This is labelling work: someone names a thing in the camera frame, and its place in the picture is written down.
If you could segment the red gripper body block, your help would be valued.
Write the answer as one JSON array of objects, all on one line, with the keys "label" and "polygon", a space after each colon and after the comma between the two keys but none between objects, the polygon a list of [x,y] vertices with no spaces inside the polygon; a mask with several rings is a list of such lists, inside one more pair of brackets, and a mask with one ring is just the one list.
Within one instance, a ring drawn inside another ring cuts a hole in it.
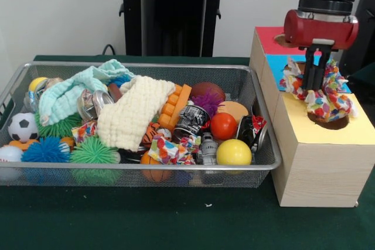
[{"label": "red gripper body block", "polygon": [[355,16],[290,10],[284,20],[285,40],[298,47],[328,45],[333,50],[346,50],[356,40],[359,23]]}]

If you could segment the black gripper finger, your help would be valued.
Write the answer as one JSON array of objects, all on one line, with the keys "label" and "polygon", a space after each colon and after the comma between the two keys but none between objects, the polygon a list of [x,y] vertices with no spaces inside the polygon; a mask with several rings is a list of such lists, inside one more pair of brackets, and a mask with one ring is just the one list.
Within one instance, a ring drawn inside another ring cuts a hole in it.
[{"label": "black gripper finger", "polygon": [[330,51],[321,50],[321,56],[319,58],[319,64],[314,69],[314,78],[313,78],[313,89],[319,90],[322,87],[323,78],[325,75],[326,64],[330,59]]},{"label": "black gripper finger", "polygon": [[304,70],[304,77],[302,81],[302,88],[304,90],[310,90],[313,87],[313,79],[314,79],[314,47],[308,47],[305,53],[305,70]]}]

